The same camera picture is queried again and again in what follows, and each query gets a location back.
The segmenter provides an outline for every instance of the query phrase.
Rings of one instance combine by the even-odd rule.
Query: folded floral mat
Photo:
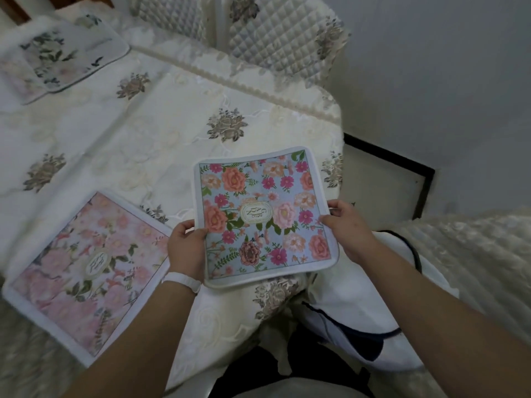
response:
[[[194,167],[197,222],[206,227],[205,284],[230,287],[334,265],[338,244],[312,152],[208,159]]]
[[[129,45],[93,14],[26,38],[3,52],[3,81],[27,104],[47,92],[59,92],[129,51]]]
[[[89,366],[168,270],[170,233],[121,198],[93,193],[2,294]]]

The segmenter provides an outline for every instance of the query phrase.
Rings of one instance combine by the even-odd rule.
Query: tile floor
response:
[[[424,177],[352,146],[343,148],[343,185],[339,197],[356,208],[374,229],[409,220]]]

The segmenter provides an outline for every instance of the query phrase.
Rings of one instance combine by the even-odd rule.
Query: white bracelet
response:
[[[184,286],[188,286],[195,294],[199,293],[199,288],[201,287],[200,281],[197,281],[194,278],[190,278],[188,275],[181,274],[178,272],[168,272],[163,278],[163,280],[160,282],[163,283],[164,281],[177,282]]]

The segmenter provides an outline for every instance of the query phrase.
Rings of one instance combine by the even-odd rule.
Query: person's right arm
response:
[[[449,396],[531,396],[531,348],[448,294],[379,242],[355,208],[329,201],[321,217],[395,316]]]

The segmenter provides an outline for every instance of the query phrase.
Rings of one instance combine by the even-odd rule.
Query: forearm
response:
[[[362,267],[413,348],[450,396],[529,396],[531,350],[383,245]]]
[[[162,396],[195,296],[179,283],[159,285],[129,327],[63,398]]]

